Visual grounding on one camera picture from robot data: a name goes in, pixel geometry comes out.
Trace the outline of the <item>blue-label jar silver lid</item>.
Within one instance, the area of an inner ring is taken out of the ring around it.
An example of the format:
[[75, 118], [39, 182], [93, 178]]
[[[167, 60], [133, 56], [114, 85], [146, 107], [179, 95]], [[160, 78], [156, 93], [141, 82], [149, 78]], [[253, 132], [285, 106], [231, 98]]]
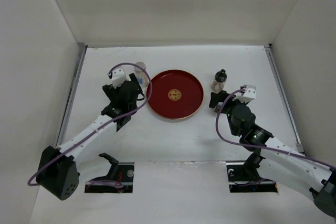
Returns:
[[149, 84], [149, 80], [144, 73], [144, 70], [146, 70], [146, 66], [143, 62], [136, 62], [136, 67], [133, 67], [134, 74], [138, 80], [139, 85], [141, 88], [146, 88]]

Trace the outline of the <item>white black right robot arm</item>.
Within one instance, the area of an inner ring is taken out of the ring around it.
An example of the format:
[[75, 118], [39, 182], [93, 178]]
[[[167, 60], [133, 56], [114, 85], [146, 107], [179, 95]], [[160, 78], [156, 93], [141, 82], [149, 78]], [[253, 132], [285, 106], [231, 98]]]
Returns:
[[335, 166], [304, 156], [278, 140], [272, 133], [258, 126], [256, 116], [248, 104], [256, 97], [254, 86], [242, 86], [227, 93], [212, 92], [209, 107], [217, 116], [215, 129], [219, 131], [219, 117], [225, 114], [230, 132], [238, 142], [219, 138], [251, 152], [244, 163], [244, 175], [251, 180], [258, 177], [273, 180], [304, 195], [324, 214], [335, 217]]

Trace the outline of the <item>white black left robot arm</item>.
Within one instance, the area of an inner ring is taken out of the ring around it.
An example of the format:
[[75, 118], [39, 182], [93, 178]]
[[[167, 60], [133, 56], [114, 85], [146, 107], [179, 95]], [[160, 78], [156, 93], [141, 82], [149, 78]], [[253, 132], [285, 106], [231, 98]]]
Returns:
[[80, 164], [96, 157], [108, 161], [100, 168], [101, 177], [89, 180], [86, 191], [95, 187], [108, 187], [118, 191], [131, 184], [127, 169], [107, 153], [106, 147], [137, 110], [138, 96], [143, 91], [135, 74], [122, 73], [111, 84], [102, 87], [110, 103], [80, 134], [60, 145], [49, 146], [42, 152], [36, 182], [60, 200], [68, 199], [79, 185]]

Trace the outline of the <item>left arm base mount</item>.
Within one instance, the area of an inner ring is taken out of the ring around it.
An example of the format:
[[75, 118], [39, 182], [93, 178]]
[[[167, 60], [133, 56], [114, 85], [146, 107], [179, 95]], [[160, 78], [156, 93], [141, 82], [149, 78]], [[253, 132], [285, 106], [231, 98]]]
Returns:
[[96, 177], [86, 182], [85, 193], [133, 193], [135, 163], [120, 163], [107, 153], [101, 153], [99, 156], [109, 162], [110, 169], [106, 175]]

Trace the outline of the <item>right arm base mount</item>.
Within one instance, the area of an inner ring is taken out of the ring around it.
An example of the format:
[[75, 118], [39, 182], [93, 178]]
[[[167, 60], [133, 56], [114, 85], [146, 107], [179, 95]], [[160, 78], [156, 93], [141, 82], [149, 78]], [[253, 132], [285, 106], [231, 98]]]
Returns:
[[273, 180], [261, 178], [257, 172], [248, 172], [244, 162], [227, 162], [227, 177], [231, 193], [277, 193]]

